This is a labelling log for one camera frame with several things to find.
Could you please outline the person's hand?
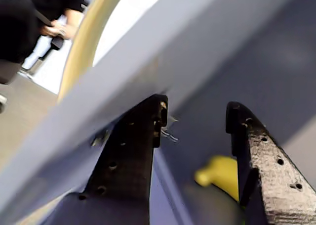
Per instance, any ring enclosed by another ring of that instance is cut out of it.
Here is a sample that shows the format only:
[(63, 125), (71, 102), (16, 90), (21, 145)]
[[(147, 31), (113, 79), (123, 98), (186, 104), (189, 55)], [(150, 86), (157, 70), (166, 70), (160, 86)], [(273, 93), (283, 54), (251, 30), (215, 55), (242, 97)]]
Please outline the person's hand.
[(49, 36), (49, 37), (62, 37), (63, 39), (69, 40), (72, 39), (74, 36), (73, 27), (62, 24), (61, 22), (54, 20), (51, 22), (52, 26), (44, 26), (40, 30), (40, 34), (42, 36)]

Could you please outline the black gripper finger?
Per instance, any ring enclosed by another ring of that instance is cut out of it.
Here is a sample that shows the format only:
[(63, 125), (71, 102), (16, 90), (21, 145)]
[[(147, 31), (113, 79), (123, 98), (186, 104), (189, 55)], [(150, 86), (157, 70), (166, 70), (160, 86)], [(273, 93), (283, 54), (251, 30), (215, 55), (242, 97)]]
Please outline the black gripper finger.
[(73, 225), (148, 225), (154, 149), (168, 98), (154, 94), (115, 124), (81, 195)]
[(226, 108), (237, 159), (238, 201), (246, 225), (314, 225), (316, 191), (245, 105)]

